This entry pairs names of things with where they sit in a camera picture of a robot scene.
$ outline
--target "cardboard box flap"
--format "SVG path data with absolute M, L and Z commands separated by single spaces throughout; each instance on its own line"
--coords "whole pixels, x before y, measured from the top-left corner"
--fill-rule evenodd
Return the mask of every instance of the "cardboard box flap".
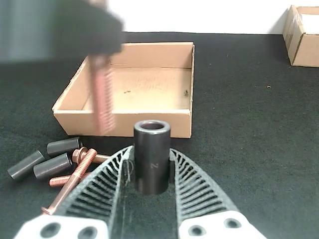
M 319 66 L 319 35 L 303 35 L 295 56 L 294 65 Z
M 299 6 L 297 12 L 299 14 L 319 15 L 319 6 Z
M 68 86 L 64 89 L 63 93 L 57 99 L 52 107 L 52 110 L 69 110 L 69 109 L 82 109 L 85 105 L 88 95 L 89 86 L 87 80 L 79 80 L 77 78 L 85 78 L 87 76 L 86 71 L 88 68 L 85 67 L 87 59 L 85 59 L 75 75 L 70 80 Z
M 289 9 L 286 25 L 284 28 L 284 39 L 291 63 L 294 62 L 296 52 L 305 30 L 303 28 L 296 6 L 292 5 Z
M 192 67 L 192 42 L 126 43 L 111 58 L 113 68 Z

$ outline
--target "bolt head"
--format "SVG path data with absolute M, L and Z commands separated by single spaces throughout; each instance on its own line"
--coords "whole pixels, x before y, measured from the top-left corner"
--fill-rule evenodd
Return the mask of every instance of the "bolt head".
M 72 161 L 79 164 L 87 151 L 88 149 L 86 147 L 74 150 L 72 154 Z

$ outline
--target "mounting hole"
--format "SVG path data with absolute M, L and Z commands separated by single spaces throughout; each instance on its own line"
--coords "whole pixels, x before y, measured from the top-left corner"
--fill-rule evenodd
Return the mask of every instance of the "mounting hole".
M 200 237 L 200 236 L 206 234 L 206 230 L 205 230 L 205 228 L 203 228 L 199 225 L 195 225 L 195 226 L 192 226 L 189 228 L 188 234 L 190 236 Z
M 42 228 L 40 235 L 43 238 L 52 238 L 60 231 L 61 225 L 59 223 L 50 223 Z
M 164 125 L 161 123 L 158 123 L 158 122 L 147 122 L 147 123 L 142 124 L 141 128 L 156 130 L 156 129 L 164 128 Z
M 240 222 L 236 219 L 233 219 L 233 218 L 226 219 L 224 224 L 227 228 L 240 228 L 241 227 Z
M 78 234 L 78 239 L 94 239 L 98 233 L 95 227 L 87 227 L 82 229 Z

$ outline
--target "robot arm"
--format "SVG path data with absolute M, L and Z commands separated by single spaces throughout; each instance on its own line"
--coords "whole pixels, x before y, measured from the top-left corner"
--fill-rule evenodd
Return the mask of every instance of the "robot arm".
M 122 23 L 84 0 L 0 0 L 0 63 L 112 55 Z

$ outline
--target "bolt thread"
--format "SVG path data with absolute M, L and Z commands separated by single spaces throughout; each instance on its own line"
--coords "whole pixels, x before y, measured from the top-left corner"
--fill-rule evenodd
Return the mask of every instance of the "bolt thread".
M 78 174 L 80 178 L 83 177 L 84 173 L 92 163 L 95 156 L 98 154 L 98 152 L 94 149 L 89 149 L 86 153 L 84 159 L 80 162 L 80 164 L 76 167 L 73 174 Z
M 90 173 L 85 173 L 83 177 L 81 178 L 81 181 L 85 179 Z M 50 187 L 62 187 L 66 182 L 70 179 L 71 175 L 61 176 L 61 177 L 55 177 L 51 178 L 49 181 Z

